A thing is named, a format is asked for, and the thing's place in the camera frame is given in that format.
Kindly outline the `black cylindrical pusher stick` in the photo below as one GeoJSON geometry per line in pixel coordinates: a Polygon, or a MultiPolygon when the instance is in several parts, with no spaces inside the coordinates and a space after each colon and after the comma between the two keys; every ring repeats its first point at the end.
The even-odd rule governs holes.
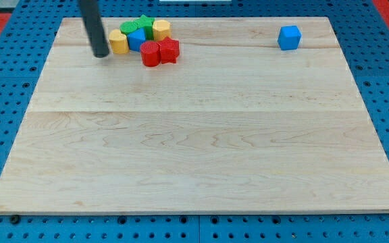
{"type": "Polygon", "coordinates": [[[93,55],[107,57],[109,48],[97,0],[78,0],[78,6],[93,55]]]}

